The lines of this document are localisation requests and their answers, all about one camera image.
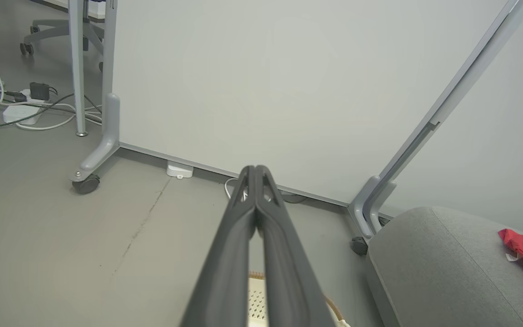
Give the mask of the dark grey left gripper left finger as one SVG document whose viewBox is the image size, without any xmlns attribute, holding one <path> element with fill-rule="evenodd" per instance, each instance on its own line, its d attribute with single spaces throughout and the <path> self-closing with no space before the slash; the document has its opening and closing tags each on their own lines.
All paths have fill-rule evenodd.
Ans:
<svg viewBox="0 0 523 327">
<path fill-rule="evenodd" d="M 255 229 L 254 166 L 242 169 L 187 308 L 183 327 L 247 326 L 249 242 Z"/>
</svg>

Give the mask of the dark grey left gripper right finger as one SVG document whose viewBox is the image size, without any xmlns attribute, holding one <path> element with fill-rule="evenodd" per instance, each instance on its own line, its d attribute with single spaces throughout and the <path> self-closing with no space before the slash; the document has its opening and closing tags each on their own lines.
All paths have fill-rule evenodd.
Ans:
<svg viewBox="0 0 523 327">
<path fill-rule="evenodd" d="M 256 166 L 270 327 L 333 327 L 332 314 L 268 167 Z"/>
</svg>

